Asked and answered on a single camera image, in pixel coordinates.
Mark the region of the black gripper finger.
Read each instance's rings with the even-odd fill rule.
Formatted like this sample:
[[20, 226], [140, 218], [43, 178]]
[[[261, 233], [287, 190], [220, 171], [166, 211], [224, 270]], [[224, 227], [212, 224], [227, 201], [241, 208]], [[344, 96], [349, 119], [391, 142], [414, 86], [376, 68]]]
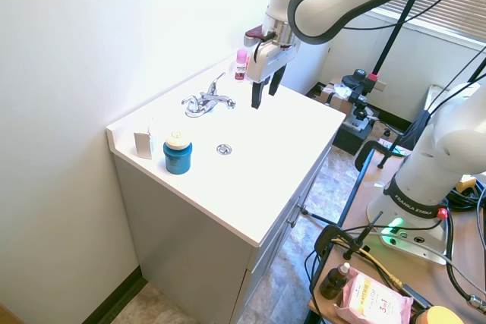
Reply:
[[253, 109], [259, 109], [264, 87], [269, 83], [269, 81], [270, 81], [270, 77], [267, 77], [259, 83], [257, 82], [252, 83], [251, 107]]
[[280, 69], [278, 69], [272, 77], [271, 83], [270, 83], [270, 88], [269, 88], [269, 94], [271, 96], [275, 96], [276, 92], [279, 88], [279, 85], [281, 84], [283, 75], [285, 73], [286, 66], [283, 65]]

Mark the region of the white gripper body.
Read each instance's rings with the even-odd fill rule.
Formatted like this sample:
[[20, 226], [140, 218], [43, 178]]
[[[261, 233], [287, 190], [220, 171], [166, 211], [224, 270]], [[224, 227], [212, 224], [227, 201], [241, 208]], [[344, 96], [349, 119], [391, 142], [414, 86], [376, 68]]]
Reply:
[[275, 42], [262, 43], [257, 55], [252, 55], [247, 69], [248, 78], [255, 83], [263, 82], [281, 67], [286, 66], [298, 53], [300, 41], [283, 48]]

